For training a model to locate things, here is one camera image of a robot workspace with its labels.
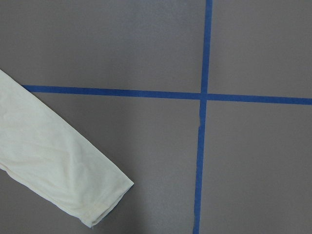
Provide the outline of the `cream long-sleeve printed shirt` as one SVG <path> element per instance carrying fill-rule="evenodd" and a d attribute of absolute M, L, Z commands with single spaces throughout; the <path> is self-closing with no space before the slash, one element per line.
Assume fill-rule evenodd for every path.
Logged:
<path fill-rule="evenodd" d="M 4 72 L 0 167 L 87 227 L 98 224 L 133 186 L 91 142 Z"/>

